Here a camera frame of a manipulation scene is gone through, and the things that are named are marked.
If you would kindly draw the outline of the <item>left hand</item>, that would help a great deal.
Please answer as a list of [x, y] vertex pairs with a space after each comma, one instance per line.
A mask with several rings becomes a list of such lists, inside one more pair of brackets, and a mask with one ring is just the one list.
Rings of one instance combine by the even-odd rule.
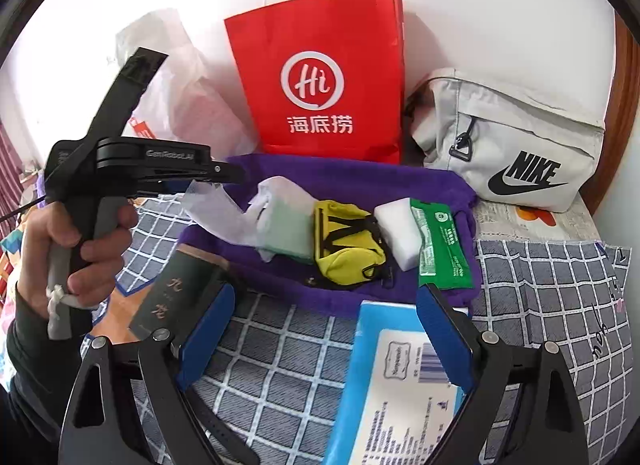
[[118, 208], [116, 228], [98, 239], [84, 241], [61, 203], [34, 211], [23, 240], [22, 271], [17, 292], [40, 318], [49, 316], [49, 275], [67, 274], [66, 291], [81, 307], [94, 307], [113, 292], [115, 277], [124, 267], [122, 254], [131, 244], [137, 224], [134, 205]]

